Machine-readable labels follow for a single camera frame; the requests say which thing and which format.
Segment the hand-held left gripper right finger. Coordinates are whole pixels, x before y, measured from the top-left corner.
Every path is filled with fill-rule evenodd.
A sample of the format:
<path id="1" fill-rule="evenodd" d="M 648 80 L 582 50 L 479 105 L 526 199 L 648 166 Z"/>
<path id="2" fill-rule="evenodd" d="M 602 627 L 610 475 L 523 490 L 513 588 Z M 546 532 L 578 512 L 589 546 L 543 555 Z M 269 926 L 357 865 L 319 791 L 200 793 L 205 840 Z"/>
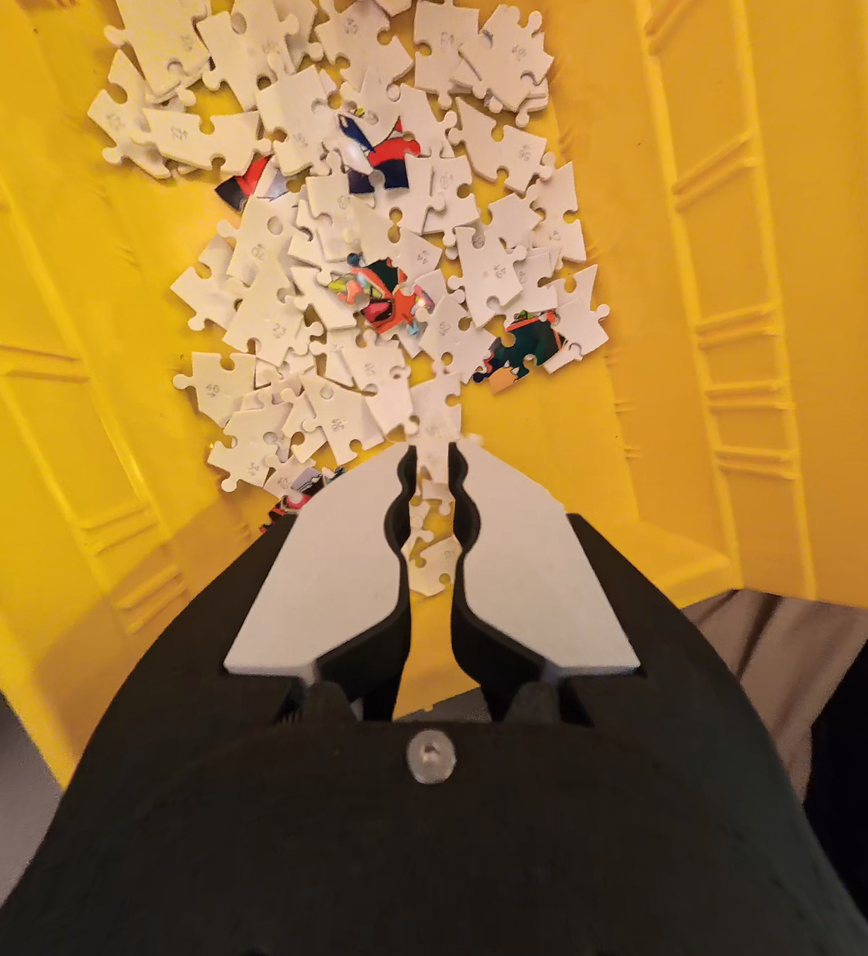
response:
<path id="1" fill-rule="evenodd" d="M 448 450 L 455 567 L 451 648 L 495 720 L 529 684 L 630 676 L 641 661 L 571 515 L 541 484 L 471 439 Z"/>

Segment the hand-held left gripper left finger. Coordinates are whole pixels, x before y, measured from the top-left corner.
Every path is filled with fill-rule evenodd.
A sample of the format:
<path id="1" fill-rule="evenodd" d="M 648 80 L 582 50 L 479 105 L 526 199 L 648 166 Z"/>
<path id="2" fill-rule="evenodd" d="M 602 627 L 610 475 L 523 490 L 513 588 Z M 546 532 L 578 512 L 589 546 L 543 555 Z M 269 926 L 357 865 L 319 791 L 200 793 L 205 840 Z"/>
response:
<path id="1" fill-rule="evenodd" d="M 391 446 L 332 481 L 292 521 L 225 657 L 239 676 L 332 683 L 363 719 L 392 719 L 411 647 L 403 546 L 414 446 Z"/>

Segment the white puzzle piece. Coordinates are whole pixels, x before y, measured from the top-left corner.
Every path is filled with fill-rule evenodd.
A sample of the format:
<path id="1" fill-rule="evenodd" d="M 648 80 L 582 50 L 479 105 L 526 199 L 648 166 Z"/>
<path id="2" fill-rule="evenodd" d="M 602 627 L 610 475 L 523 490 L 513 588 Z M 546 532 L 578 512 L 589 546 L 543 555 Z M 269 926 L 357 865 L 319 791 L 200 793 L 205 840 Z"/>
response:
<path id="1" fill-rule="evenodd" d="M 460 398 L 462 381 L 457 373 L 447 373 L 439 365 L 436 369 L 434 377 L 410 389 L 414 416 L 418 418 L 411 443 L 416 447 L 419 470 L 427 472 L 431 481 L 447 484 L 448 447 L 463 438 L 462 407 L 448 400 Z"/>

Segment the pile of puzzle pieces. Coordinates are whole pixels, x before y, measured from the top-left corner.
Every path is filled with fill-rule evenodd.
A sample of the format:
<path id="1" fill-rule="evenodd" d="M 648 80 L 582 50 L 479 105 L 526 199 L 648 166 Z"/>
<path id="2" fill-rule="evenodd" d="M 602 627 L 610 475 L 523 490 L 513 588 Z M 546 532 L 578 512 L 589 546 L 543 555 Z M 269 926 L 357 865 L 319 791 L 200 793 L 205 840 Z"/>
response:
<path id="1" fill-rule="evenodd" d="M 462 2 L 115 3 L 88 116 L 104 158 L 168 181 L 216 172 L 237 217 L 170 286 L 193 352 L 174 386 L 224 432 L 222 489 L 309 502 L 357 453 L 411 437 L 439 365 L 497 395 L 602 348 L 571 162 L 529 128 L 553 58 L 539 11 Z M 403 547 L 432 597 L 460 547 L 419 470 Z"/>

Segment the yellow plastic bin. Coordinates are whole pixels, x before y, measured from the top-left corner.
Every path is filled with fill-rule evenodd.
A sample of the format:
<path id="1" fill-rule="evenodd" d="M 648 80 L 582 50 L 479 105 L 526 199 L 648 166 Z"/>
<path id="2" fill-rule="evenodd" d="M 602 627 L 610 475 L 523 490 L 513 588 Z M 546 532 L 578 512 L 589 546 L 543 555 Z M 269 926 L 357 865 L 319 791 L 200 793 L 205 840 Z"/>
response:
<path id="1" fill-rule="evenodd" d="M 868 2 L 518 2 L 554 57 L 607 345 L 465 430 L 679 606 L 868 608 Z M 131 668 L 255 537 L 178 390 L 170 283 L 211 178 L 103 157 L 113 2 L 0 2 L 0 689 L 61 783 Z"/>

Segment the person's beige trousers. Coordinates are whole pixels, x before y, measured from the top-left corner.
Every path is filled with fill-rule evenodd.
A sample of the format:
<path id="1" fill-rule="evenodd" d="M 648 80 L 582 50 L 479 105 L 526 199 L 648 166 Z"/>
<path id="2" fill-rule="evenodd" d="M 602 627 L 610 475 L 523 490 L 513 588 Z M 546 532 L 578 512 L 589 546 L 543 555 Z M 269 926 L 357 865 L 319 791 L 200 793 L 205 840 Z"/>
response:
<path id="1" fill-rule="evenodd" d="M 813 726 L 868 641 L 868 609 L 733 590 L 683 613 L 738 679 L 804 802 Z"/>

